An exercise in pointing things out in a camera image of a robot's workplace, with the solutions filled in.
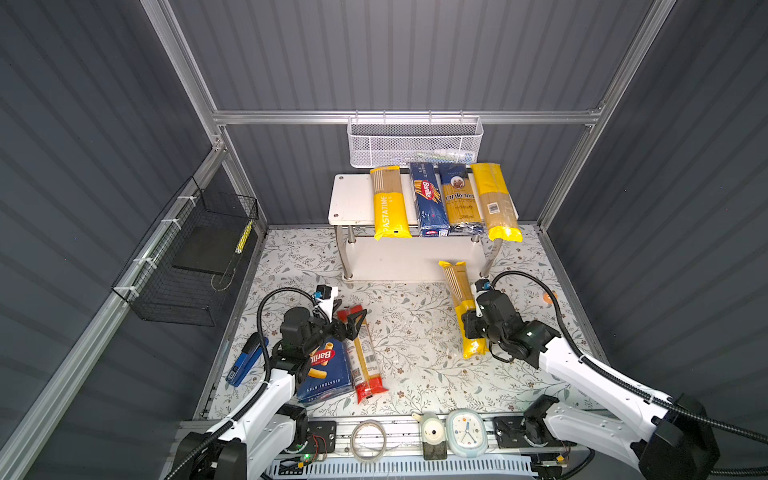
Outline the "yellow Pastatime spaghetti bag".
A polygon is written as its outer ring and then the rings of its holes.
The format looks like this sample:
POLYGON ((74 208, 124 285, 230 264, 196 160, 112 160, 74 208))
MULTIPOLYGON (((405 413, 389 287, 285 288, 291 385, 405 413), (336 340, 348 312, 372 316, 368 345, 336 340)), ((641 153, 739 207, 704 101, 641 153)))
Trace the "yellow Pastatime spaghetti bag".
POLYGON ((469 338, 467 336, 467 328, 464 326, 463 316, 469 311, 474 311, 476 308, 474 294, 471 291, 468 280, 466 263, 458 262, 452 264, 448 261, 440 261, 439 265, 443 270, 444 279, 451 295, 461 332, 463 357, 470 359, 475 355, 487 354, 486 340, 483 337, 469 338))
POLYGON ((411 238, 398 166, 370 171, 373 186, 374 238, 411 238))

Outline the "yellow spaghetti bag with barcode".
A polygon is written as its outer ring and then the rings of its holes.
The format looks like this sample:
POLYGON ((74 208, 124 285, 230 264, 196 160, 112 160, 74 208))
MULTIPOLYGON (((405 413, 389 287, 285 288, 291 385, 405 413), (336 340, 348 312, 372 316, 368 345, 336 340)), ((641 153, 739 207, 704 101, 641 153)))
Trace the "yellow spaghetti bag with barcode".
POLYGON ((489 239, 521 243, 523 234, 501 166, 495 163, 476 163, 471 166, 471 170, 489 239))

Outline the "dark blue spaghetti bag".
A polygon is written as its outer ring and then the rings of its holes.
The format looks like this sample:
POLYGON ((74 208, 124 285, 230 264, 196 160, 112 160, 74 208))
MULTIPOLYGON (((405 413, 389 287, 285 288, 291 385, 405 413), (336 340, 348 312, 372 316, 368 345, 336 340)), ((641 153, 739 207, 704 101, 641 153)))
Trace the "dark blue spaghetti bag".
POLYGON ((450 231, 455 234, 481 234, 484 231, 484 224, 477 208, 467 168, 461 164, 441 163, 438 165, 438 173, 450 231))

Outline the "blue Barilla spaghetti box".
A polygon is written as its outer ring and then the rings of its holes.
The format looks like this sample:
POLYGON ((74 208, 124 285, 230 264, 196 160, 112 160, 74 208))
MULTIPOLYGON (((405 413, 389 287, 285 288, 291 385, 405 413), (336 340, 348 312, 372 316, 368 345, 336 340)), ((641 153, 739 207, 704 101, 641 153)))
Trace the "blue Barilla spaghetti box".
POLYGON ((450 223, 434 166, 428 163, 411 163, 409 169, 420 235, 422 237, 447 237, 450 223))

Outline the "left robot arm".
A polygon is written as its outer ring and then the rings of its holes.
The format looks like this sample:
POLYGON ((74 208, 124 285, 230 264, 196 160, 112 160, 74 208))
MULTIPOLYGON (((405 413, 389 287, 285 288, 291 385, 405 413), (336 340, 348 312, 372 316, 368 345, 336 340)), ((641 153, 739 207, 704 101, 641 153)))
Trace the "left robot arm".
POLYGON ((192 432, 178 445, 167 479, 259 479, 284 450, 307 442, 306 408, 292 397, 309 376, 312 354, 327 340, 354 340, 367 316, 362 309, 345 320, 336 315, 338 289, 319 285, 313 293, 280 287, 257 308, 257 340, 262 348, 264 378, 227 416, 204 433, 192 432), (281 339, 266 343, 263 313, 269 300, 282 293, 307 299, 312 307, 287 310, 281 339))

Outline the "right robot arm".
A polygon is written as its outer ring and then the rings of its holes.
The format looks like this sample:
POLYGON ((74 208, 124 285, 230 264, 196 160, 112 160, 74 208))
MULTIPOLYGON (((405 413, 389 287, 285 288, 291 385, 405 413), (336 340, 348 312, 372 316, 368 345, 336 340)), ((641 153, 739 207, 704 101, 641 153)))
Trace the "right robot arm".
POLYGON ((636 469, 646 479, 764 477, 764 466, 719 468, 714 433, 722 431, 765 444, 764 434, 710 418, 690 395, 676 398, 647 387, 584 353, 567 330, 549 287, 557 325, 525 321, 498 281, 481 278, 470 288, 474 308, 462 316, 465 333, 502 351, 500 361, 522 361, 578 389, 609 411, 602 416, 560 405, 543 395, 524 415, 530 443, 573 442, 636 469))

